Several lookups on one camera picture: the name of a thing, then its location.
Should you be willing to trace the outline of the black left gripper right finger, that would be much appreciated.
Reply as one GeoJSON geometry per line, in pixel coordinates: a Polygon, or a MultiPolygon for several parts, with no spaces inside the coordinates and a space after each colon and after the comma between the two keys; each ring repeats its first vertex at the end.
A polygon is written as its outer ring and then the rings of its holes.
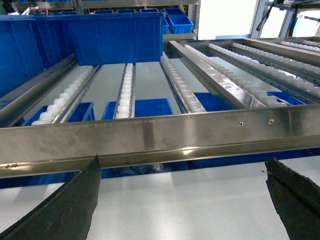
{"type": "Polygon", "coordinates": [[[320,238],[320,187],[276,158],[265,162],[266,185],[291,240],[320,238]]]}

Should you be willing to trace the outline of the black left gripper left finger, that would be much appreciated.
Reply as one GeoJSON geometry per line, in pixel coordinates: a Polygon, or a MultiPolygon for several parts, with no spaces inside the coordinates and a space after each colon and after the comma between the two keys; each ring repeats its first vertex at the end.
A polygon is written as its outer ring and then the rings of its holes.
{"type": "Polygon", "coordinates": [[[0,234],[2,240],[85,240],[101,182],[95,156],[27,215],[0,234]]]}

